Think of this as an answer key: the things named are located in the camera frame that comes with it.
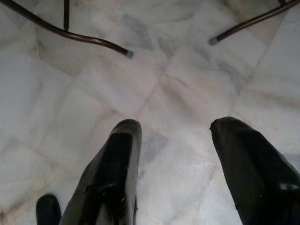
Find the white marble tile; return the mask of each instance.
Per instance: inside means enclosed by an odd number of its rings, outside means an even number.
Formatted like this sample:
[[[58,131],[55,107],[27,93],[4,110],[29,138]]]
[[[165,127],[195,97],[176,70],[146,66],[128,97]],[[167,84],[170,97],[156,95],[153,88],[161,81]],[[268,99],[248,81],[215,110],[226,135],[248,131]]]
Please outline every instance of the white marble tile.
[[[13,139],[14,137],[10,136],[4,130],[0,129],[0,153]]]
[[[0,184],[0,208],[2,212],[5,215],[9,214],[43,188],[44,180],[27,180]]]
[[[242,224],[220,167],[216,170],[210,185],[206,189],[195,217],[195,224]]]
[[[24,7],[25,9],[34,12],[39,0],[16,0],[14,2]],[[19,28],[21,28],[26,23],[27,19],[24,16],[16,13],[15,11],[9,9],[4,5],[0,5],[0,8],[3,8],[7,15],[12,19],[14,24]]]
[[[211,122],[229,111],[210,105],[181,81],[164,77],[150,96],[139,119],[172,140],[192,146],[195,151],[216,159],[209,131]]]
[[[43,1],[37,13],[43,19],[58,27],[63,25],[63,2]],[[103,8],[92,4],[73,2],[70,6],[69,31],[105,38],[118,21],[118,14],[108,13]],[[43,28],[36,27],[37,48],[42,60],[51,65],[77,76],[89,59],[95,58],[97,49],[104,47],[77,42],[53,34]]]
[[[0,7],[0,66],[9,61],[24,45],[18,27],[9,18],[3,7]]]
[[[258,129],[282,153],[299,152],[300,7],[287,14],[241,95],[235,115]]]
[[[120,18],[118,26],[107,38],[133,51],[132,60],[148,64],[156,73],[161,73],[166,68],[180,45],[177,39],[167,33],[152,28],[128,14]]]
[[[111,110],[73,86],[51,122],[40,150],[74,174],[82,173],[81,159],[98,119]]]
[[[16,55],[0,68],[0,128],[37,147],[70,82],[61,71]]]
[[[143,225],[162,225],[163,222],[161,222],[158,219],[155,219],[153,217],[148,216],[147,214],[141,212],[138,210],[138,213],[136,214],[136,224],[143,224]]]
[[[36,225],[36,203],[40,196],[28,198],[27,201],[4,215],[4,225]]]
[[[201,202],[215,168],[191,148],[169,141],[145,165],[143,176],[139,178],[137,214],[146,213],[163,224],[173,224],[188,213],[191,205]]]
[[[110,14],[120,4],[121,0],[75,0],[74,2],[77,6],[93,6]]]
[[[53,163],[14,138],[0,154],[0,184],[41,179],[55,170]]]
[[[140,61],[113,54],[116,60],[100,57],[87,64],[77,81],[111,108],[134,119],[160,74]]]
[[[124,0],[121,10],[183,40],[201,0]]]
[[[210,120],[231,112],[251,69],[226,51],[211,54],[209,48],[181,48],[166,74],[199,95],[198,102],[203,117]]]

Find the rubber foot cap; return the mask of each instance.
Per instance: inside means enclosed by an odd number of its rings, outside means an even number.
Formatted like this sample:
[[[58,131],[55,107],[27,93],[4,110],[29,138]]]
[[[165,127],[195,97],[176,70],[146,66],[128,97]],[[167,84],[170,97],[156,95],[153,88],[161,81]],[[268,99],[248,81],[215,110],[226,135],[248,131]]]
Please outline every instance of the rubber foot cap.
[[[132,59],[132,57],[133,57],[133,51],[129,51],[129,50],[128,50],[128,52],[127,52],[127,54],[126,54],[126,57]]]
[[[216,37],[212,38],[211,40],[209,40],[209,44],[214,46],[216,43],[218,43],[218,40]]]

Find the metal chair leg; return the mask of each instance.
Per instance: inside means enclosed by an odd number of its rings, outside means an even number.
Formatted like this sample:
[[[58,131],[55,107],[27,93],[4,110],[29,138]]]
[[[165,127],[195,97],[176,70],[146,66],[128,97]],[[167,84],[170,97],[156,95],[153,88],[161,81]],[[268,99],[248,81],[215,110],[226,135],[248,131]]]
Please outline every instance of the metal chair leg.
[[[95,44],[95,45],[102,45],[104,47],[113,49],[123,55],[126,55],[129,58],[133,57],[132,51],[122,48],[112,42],[109,42],[109,41],[106,41],[106,40],[103,40],[103,39],[100,39],[97,37],[89,37],[89,36],[85,36],[85,35],[68,32],[69,10],[68,9],[66,10],[66,8],[69,8],[68,1],[69,0],[65,1],[65,13],[64,13],[64,28],[65,28],[65,30],[58,28],[56,26],[53,26],[52,24],[50,24],[50,23],[46,22],[45,20],[41,19],[40,17],[34,15],[32,12],[26,10],[25,8],[18,5],[17,3],[15,3],[12,0],[0,0],[0,3],[9,7],[10,9],[17,12],[18,14],[24,16],[25,18],[34,22],[35,24],[39,25],[40,27],[42,27],[52,33],[58,34],[64,38],[68,38],[68,39],[80,41],[80,42],[85,42],[85,43],[90,43],[90,44]]]
[[[64,1],[64,29],[69,30],[69,18],[70,18],[70,0]]]
[[[285,0],[279,0],[279,2],[280,2],[281,5],[279,7],[277,7],[276,9],[273,9],[273,10],[267,12],[267,13],[264,13],[262,15],[259,15],[255,18],[253,18],[253,19],[242,22],[239,25],[236,25],[236,26],[232,27],[231,29],[225,31],[224,33],[210,39],[209,44],[210,45],[215,45],[218,42],[220,42],[221,40],[227,38],[228,36],[238,32],[242,29],[245,29],[245,28],[250,27],[250,26],[252,26],[256,23],[267,20],[267,19],[269,19],[269,18],[271,18],[275,15],[278,15],[278,14],[284,12],[284,11],[287,11],[288,9],[290,9],[290,8],[296,6],[297,4],[299,4],[300,0],[292,0],[288,3],[286,3]]]

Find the floor tile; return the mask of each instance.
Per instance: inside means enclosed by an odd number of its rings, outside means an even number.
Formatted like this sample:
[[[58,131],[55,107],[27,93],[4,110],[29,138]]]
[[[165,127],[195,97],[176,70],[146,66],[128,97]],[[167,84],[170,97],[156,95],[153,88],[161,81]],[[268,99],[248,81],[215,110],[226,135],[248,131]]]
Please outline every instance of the floor tile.
[[[15,207],[26,202],[29,199],[29,196],[33,196],[43,188],[43,180],[27,180],[1,184],[0,208],[2,213],[10,213]]]
[[[17,51],[22,49],[24,42],[18,27],[9,18],[4,6],[0,7],[0,21],[0,65],[4,65]]]
[[[163,222],[149,217],[148,215],[140,212],[140,210],[138,210],[137,214],[136,214],[136,224],[145,224],[145,225],[162,225]]]
[[[36,148],[70,82],[43,62],[15,56],[0,68],[0,128]]]
[[[109,111],[96,98],[73,86],[51,122],[40,150],[74,173],[82,173],[84,148],[97,120]]]
[[[121,60],[100,57],[90,62],[80,73],[78,83],[114,110],[134,119],[160,74],[135,59],[115,56]]]
[[[240,67],[230,65],[238,62],[227,52],[214,55],[206,50],[181,48],[166,74],[197,94],[199,107],[206,108],[201,114],[214,120],[221,114],[230,113],[251,73],[245,64]]]
[[[190,19],[199,8],[201,0],[124,0],[121,10],[156,27],[173,37],[183,40]]]
[[[4,225],[36,225],[36,202],[38,196],[27,200],[21,206],[16,207],[4,217]]]
[[[138,180],[142,180],[147,166],[159,157],[172,141],[142,124],[142,148],[139,161]]]
[[[0,184],[40,179],[55,170],[55,164],[12,138],[2,149]]]
[[[215,168],[189,147],[169,141],[145,166],[138,181],[139,210],[171,224],[182,211],[202,200]]]
[[[198,208],[195,224],[241,225],[222,168],[218,167]]]
[[[63,9],[61,1],[42,2],[37,13],[48,22],[62,27]],[[105,38],[118,21],[118,15],[109,14],[104,9],[91,4],[73,3],[70,6],[70,32]],[[42,60],[73,76],[77,76],[83,66],[96,56],[98,45],[69,40],[36,27],[37,48]]]
[[[110,14],[115,10],[120,2],[121,0],[75,0],[74,4],[77,6],[94,6]]]
[[[164,77],[153,90],[139,120],[154,131],[192,146],[197,152],[215,159],[209,131],[211,122],[230,112],[209,104],[181,81]]]

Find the brown metal rod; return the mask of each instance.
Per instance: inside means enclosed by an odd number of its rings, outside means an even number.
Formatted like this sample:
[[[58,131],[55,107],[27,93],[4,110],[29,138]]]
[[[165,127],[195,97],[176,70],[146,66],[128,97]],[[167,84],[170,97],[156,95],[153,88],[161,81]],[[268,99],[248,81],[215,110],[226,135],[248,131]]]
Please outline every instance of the brown metal rod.
[[[296,6],[299,3],[300,3],[300,0],[292,0],[292,1],[288,2],[288,3],[285,3],[284,5],[281,5],[281,6],[277,7],[276,9],[273,9],[273,10],[267,12],[267,13],[259,15],[259,16],[255,17],[255,18],[253,18],[253,19],[248,20],[248,21],[242,22],[239,25],[236,25],[236,26],[232,27],[231,29],[225,31],[224,33],[222,33],[222,34],[220,34],[220,35],[212,38],[209,41],[209,43],[210,43],[210,45],[215,45],[216,43],[220,42],[224,38],[226,38],[226,37],[228,37],[228,36],[230,36],[230,35],[238,32],[238,31],[240,31],[242,29],[245,29],[245,28],[247,28],[249,26],[252,26],[252,25],[254,25],[256,23],[259,23],[259,22],[261,22],[263,20],[269,19],[269,18],[271,18],[271,17],[273,17],[275,15],[278,15],[278,14],[284,12],[284,11],[287,11],[288,9]]]
[[[69,18],[70,18],[70,0],[64,1],[64,29],[69,30]]]
[[[62,37],[71,39],[71,40],[75,40],[75,41],[80,41],[80,42],[85,42],[85,43],[91,43],[91,44],[95,44],[95,45],[102,45],[105,46],[107,48],[113,49],[123,55],[126,55],[127,57],[131,58],[133,56],[133,52],[129,51],[125,48],[122,48],[112,42],[103,40],[103,39],[99,39],[96,37],[89,37],[89,36],[85,36],[85,35],[80,35],[80,34],[75,34],[75,33],[71,33],[68,31],[65,31],[63,29],[60,29],[56,26],[53,26],[52,24],[46,22],[45,20],[39,18],[38,16],[34,15],[33,13],[31,13],[30,11],[26,10],[25,8],[23,8],[22,6],[18,5],[17,3],[15,3],[12,0],[0,0],[0,2],[2,4],[4,4],[5,6],[9,7],[10,9],[12,9],[13,11],[16,11],[17,13],[21,14],[22,16],[24,16],[25,18],[27,18],[28,20],[34,22],[35,24],[45,28],[46,30],[49,30],[55,34],[58,34]]]

